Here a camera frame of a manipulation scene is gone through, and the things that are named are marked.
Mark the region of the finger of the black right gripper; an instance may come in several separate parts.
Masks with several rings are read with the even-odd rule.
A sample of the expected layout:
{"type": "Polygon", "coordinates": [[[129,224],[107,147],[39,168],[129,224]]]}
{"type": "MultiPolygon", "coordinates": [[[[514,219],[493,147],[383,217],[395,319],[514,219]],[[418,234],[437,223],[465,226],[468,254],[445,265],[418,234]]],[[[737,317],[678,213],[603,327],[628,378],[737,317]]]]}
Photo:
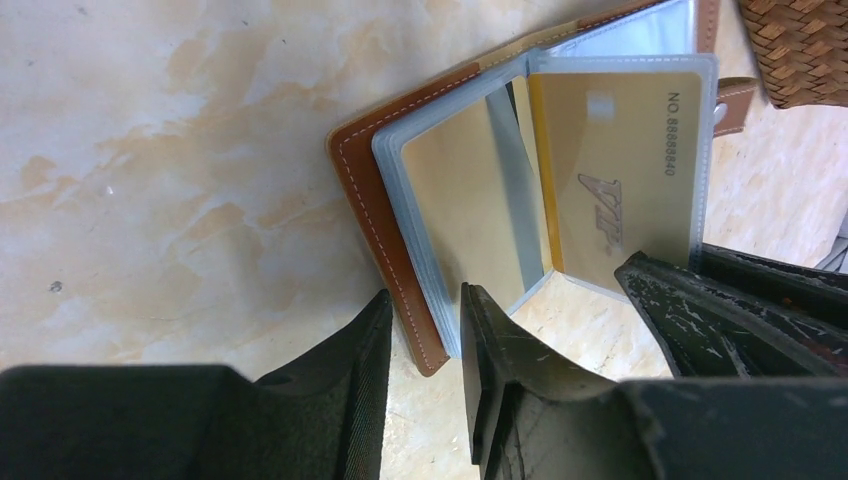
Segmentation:
{"type": "Polygon", "coordinates": [[[701,248],[699,273],[734,289],[834,327],[847,328],[847,276],[711,244],[701,248]]]}
{"type": "Polygon", "coordinates": [[[615,278],[676,377],[847,375],[847,328],[644,253],[615,278]]]}

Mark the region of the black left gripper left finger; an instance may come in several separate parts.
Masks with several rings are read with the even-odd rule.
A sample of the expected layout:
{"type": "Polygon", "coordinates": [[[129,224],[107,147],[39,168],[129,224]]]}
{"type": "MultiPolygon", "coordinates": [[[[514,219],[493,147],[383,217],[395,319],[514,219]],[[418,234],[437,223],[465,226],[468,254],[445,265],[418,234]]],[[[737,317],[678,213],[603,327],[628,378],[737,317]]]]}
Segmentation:
{"type": "Polygon", "coordinates": [[[251,381],[227,365],[29,365],[1,375],[5,479],[375,479],[393,306],[251,381]]]}

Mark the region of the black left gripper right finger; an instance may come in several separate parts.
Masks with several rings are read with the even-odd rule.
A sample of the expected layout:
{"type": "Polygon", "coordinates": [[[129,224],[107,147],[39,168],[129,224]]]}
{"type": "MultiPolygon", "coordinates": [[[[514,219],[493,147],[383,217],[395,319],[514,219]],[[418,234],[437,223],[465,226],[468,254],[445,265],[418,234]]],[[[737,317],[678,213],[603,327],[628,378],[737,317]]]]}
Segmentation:
{"type": "Polygon", "coordinates": [[[470,457],[484,479],[843,479],[847,384],[629,380],[584,369],[461,287],[470,457]]]}

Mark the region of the gold credit card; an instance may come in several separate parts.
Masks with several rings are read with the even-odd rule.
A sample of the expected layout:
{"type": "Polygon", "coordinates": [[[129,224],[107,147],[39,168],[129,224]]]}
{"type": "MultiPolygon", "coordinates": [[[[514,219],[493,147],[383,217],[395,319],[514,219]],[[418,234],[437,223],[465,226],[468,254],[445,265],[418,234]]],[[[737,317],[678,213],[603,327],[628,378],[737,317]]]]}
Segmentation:
{"type": "Polygon", "coordinates": [[[642,252],[690,266],[708,137],[693,71],[534,73],[528,91],[554,267],[610,295],[642,252]]]}
{"type": "Polygon", "coordinates": [[[527,82],[517,76],[400,150],[454,310],[469,283],[512,313],[550,268],[529,127],[527,82]]]}

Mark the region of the brown leather card holder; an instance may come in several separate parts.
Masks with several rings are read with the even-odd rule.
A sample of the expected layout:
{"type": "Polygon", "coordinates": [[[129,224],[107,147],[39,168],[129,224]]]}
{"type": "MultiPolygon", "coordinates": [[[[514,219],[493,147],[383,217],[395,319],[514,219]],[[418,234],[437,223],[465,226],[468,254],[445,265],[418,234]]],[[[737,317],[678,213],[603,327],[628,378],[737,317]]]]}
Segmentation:
{"type": "Polygon", "coordinates": [[[668,71],[693,71],[704,77],[707,98],[702,121],[709,150],[699,195],[703,230],[696,258],[687,266],[696,267],[703,246],[712,142],[744,128],[757,88],[753,78],[718,74],[714,47],[719,11],[716,1],[629,1],[519,37],[330,133],[328,154],[395,302],[422,375],[433,375],[463,352],[459,308],[452,309],[436,277],[435,260],[402,163],[403,145],[512,78],[525,78],[530,156],[538,168],[550,268],[518,309],[558,273],[581,287],[623,300],[623,291],[613,296],[584,286],[554,267],[528,78],[534,73],[668,71]]]}

